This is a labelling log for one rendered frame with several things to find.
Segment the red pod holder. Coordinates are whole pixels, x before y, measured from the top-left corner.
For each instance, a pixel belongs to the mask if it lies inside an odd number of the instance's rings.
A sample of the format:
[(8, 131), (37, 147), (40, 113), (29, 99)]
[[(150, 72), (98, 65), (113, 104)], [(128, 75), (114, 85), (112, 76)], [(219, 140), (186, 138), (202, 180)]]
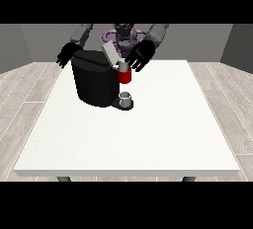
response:
[(122, 84), (127, 84), (131, 81), (131, 68), (127, 72), (118, 72), (119, 82)]

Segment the black coffee machine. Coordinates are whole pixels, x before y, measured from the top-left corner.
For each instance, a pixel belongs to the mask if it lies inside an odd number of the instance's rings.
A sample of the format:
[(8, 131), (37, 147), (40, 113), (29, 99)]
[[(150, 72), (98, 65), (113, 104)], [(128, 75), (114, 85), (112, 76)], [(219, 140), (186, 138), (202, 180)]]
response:
[(110, 65), (103, 51), (80, 49), (74, 53), (71, 66), (81, 101), (93, 107), (112, 106), (122, 111), (133, 108), (132, 99), (129, 107), (120, 106), (120, 71)]

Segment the small grey cup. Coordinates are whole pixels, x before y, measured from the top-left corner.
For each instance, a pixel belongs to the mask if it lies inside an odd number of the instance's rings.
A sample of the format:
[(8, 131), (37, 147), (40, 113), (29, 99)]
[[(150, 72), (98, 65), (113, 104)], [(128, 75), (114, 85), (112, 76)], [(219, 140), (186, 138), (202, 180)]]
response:
[(119, 94), (120, 106), (123, 108), (127, 108), (131, 104), (131, 95), (129, 92), (121, 92)]

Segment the pale grey machine lid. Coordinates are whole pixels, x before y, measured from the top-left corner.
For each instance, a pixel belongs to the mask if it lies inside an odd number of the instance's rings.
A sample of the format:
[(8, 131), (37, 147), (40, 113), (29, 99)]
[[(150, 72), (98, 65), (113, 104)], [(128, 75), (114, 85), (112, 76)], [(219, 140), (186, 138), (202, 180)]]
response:
[(102, 50), (108, 58), (109, 63), (115, 66), (119, 61), (120, 57), (115, 49), (115, 46), (111, 41), (108, 41), (102, 45)]

